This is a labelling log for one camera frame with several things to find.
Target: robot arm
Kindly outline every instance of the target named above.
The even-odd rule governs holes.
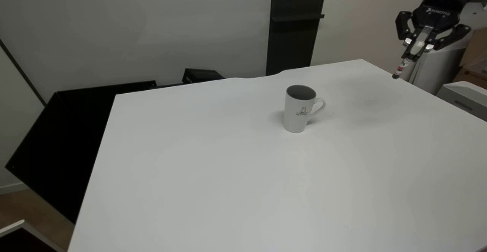
[[[397,36],[404,40],[407,47],[402,54],[403,61],[393,74],[397,79],[402,70],[411,62],[418,61],[424,52],[439,50],[447,45],[465,37],[471,30],[469,26],[458,24],[460,13],[465,4],[471,0],[423,0],[420,6],[412,13],[400,11],[395,23]],[[407,22],[412,20],[414,31],[409,28]],[[442,38],[436,38],[438,34],[452,30]]]

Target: robotiq logo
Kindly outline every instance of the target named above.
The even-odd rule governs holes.
[[[443,14],[446,16],[450,16],[450,12],[436,10],[436,9],[432,9],[432,8],[428,8],[428,10],[426,12],[434,12],[434,13],[439,13],[439,14]]]

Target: black box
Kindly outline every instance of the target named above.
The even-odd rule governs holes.
[[[224,79],[224,77],[214,70],[186,68],[183,75],[183,83],[185,84],[208,82],[220,79]]]

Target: cardboard box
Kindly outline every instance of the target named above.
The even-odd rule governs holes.
[[[475,30],[454,82],[466,81],[487,89],[487,28]]]

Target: mug handle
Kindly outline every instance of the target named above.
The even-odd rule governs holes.
[[[320,108],[318,108],[318,110],[316,110],[315,112],[311,113],[311,116],[314,116],[314,115],[316,115],[316,114],[318,114],[318,113],[322,112],[322,111],[323,111],[323,109],[325,109],[325,105],[326,105],[325,100],[323,100],[322,98],[316,98],[316,99],[315,99],[315,103],[314,103],[313,105],[315,105],[315,104],[316,104],[316,103],[318,103],[318,102],[322,102],[322,103],[323,103],[323,105],[322,105]]]

